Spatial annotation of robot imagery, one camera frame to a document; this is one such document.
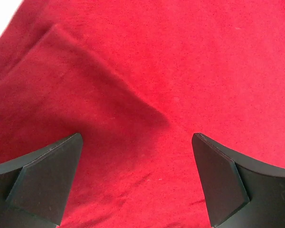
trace white surface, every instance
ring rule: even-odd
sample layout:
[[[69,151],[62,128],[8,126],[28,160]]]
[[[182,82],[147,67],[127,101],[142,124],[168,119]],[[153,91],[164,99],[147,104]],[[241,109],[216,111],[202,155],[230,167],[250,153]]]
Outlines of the white surface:
[[[17,11],[22,0],[0,0],[0,36]]]

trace red cloth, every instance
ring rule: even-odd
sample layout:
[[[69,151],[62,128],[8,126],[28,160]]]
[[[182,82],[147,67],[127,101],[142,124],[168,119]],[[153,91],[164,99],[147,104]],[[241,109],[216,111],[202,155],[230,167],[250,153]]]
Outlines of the red cloth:
[[[285,1],[25,0],[0,38],[0,163],[76,132],[61,227],[210,227],[194,132],[285,167]]]

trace red fabric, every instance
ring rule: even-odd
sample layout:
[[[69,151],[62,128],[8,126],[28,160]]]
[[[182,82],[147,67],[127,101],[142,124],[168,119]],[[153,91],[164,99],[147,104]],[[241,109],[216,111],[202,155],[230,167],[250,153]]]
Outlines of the red fabric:
[[[0,163],[79,132],[63,228],[208,228],[190,139],[285,168],[285,1],[25,0]]]

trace black plastic part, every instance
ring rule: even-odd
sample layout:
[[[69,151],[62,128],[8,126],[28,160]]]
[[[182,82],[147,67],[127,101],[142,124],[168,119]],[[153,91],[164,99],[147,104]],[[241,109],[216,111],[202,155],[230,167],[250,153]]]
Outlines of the black plastic part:
[[[0,228],[60,225],[82,145],[77,133],[0,164]]]
[[[285,228],[285,169],[201,133],[192,145],[212,227]]]

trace white background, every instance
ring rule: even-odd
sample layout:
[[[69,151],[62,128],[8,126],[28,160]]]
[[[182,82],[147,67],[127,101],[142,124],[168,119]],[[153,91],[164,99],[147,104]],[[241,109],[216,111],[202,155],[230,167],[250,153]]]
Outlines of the white background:
[[[0,0],[0,36],[9,24],[22,0]]]

